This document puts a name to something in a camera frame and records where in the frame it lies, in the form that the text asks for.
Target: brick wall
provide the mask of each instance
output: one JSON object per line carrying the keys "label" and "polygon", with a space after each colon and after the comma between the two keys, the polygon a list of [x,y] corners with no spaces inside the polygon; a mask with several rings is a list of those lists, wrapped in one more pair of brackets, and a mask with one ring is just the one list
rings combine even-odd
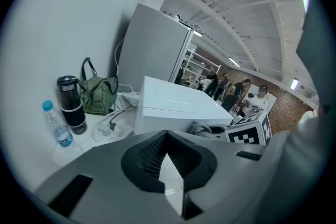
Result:
{"label": "brick wall", "polygon": [[[261,86],[264,84],[268,87],[268,91],[278,98],[271,112],[269,113],[269,123],[272,134],[290,129],[300,120],[301,116],[306,111],[312,110],[310,106],[303,104],[300,99],[296,98],[291,93],[287,91],[281,92],[280,88],[273,83],[253,76],[249,73],[225,66],[225,64],[201,48],[197,48],[196,52],[209,59],[211,62],[214,62],[217,65],[222,65],[218,72],[219,80],[222,78],[222,74],[226,72],[229,75],[230,81],[233,83],[233,85],[245,79],[250,79],[251,83],[255,84],[256,86]],[[202,75],[206,76],[207,71],[205,70]]]}

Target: white ceiling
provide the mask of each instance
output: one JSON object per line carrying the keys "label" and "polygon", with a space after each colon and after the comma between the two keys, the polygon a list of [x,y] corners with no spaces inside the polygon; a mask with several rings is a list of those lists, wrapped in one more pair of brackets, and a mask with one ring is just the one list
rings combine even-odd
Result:
{"label": "white ceiling", "polygon": [[305,15],[302,0],[165,0],[161,11],[179,14],[242,67],[259,69],[289,86],[298,78],[297,91],[309,98],[316,94],[296,54]]}

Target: black thermos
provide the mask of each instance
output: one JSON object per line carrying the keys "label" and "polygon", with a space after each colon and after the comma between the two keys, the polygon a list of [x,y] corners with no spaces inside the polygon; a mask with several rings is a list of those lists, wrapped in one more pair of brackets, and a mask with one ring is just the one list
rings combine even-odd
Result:
{"label": "black thermos", "polygon": [[87,125],[77,84],[81,86],[79,80],[74,76],[64,76],[57,80],[63,116],[75,134],[82,134],[86,131]]}

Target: blue bottle cap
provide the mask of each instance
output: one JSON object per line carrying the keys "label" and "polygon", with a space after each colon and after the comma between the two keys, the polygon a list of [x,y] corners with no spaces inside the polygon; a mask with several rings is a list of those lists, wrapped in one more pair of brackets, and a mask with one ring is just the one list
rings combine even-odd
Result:
{"label": "blue bottle cap", "polygon": [[48,112],[54,107],[53,102],[51,102],[50,100],[44,101],[42,107],[44,111]]}

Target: plastic bottle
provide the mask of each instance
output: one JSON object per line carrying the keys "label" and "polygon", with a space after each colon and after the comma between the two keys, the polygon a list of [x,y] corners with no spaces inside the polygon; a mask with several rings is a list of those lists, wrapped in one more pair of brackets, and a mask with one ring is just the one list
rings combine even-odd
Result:
{"label": "plastic bottle", "polygon": [[50,100],[44,101],[42,107],[45,111],[46,121],[49,125],[49,129],[56,141],[62,147],[69,146],[72,143],[73,137],[60,113],[54,109],[53,103]]}

